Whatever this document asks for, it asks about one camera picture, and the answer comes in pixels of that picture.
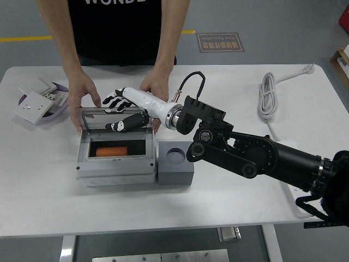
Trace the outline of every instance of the human arm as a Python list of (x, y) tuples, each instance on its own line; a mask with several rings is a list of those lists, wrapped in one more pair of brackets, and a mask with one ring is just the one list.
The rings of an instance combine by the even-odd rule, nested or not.
[[(145, 77), (140, 89), (168, 101), (169, 77), (173, 69), (176, 50), (182, 33), (190, 0), (161, 0), (161, 36), (157, 60), (153, 70)], [(157, 131), (159, 121), (153, 121)]]
[(61, 54), (63, 70), (69, 80), (68, 104), (70, 118), (76, 130), (82, 130), (75, 108), (81, 106), (83, 96), (90, 94), (93, 103), (100, 106), (100, 97), (91, 78), (85, 74), (77, 56), (73, 27), (67, 0), (37, 0), (41, 15)]

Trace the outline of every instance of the white power cable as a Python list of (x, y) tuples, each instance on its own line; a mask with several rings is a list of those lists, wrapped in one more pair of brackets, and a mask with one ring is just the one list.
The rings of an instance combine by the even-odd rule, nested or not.
[(270, 126), (268, 120), (275, 115), (279, 106), (278, 97), (276, 95), (276, 89), (275, 89), (276, 85), (280, 82), (283, 82), (291, 78), (295, 78), (303, 74), (312, 74), (314, 71), (315, 71), (314, 64), (308, 64), (302, 70), (302, 72), (289, 75), (283, 78), (276, 79), (273, 73), (267, 73), (264, 76), (262, 85), (260, 87), (260, 100), (258, 103), (258, 114), (262, 119), (266, 120), (269, 130), (272, 136), (274, 137), (274, 140), (276, 140), (276, 135), (272, 127)]

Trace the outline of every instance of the table leg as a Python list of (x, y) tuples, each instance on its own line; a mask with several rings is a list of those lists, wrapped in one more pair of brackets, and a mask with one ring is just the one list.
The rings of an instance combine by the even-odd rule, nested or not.
[(273, 224), (262, 225), (270, 262), (282, 262), (278, 239)]
[(59, 262), (73, 262), (76, 236), (64, 236)]

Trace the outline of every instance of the yellow floor line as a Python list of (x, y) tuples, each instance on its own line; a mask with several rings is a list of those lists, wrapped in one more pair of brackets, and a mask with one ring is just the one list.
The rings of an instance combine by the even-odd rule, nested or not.
[[(195, 34), (195, 30), (183, 30), (182, 34)], [(52, 40), (52, 36), (44, 35), (42, 37), (5, 37), (5, 38), (0, 38), (0, 42), (38, 41), (38, 40)]]
[(0, 38), (0, 42), (15, 42), (15, 41), (37, 41), (37, 40), (51, 40), (52, 36), (46, 35), (42, 37), (6, 37)]
[(183, 30), (182, 34), (195, 34), (195, 30)]

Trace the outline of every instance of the gray box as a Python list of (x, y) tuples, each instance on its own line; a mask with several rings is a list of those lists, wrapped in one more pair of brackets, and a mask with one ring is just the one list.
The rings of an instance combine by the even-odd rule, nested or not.
[[(83, 128), (77, 157), (77, 178), (87, 187), (154, 183), (157, 148), (151, 122), (132, 132), (119, 133), (105, 128), (142, 112), (138, 107), (123, 111), (109, 108), (77, 108)], [(101, 147), (127, 147), (124, 156), (97, 156)]]
[(159, 141), (158, 183), (191, 184), (194, 163), (186, 158), (191, 142)]

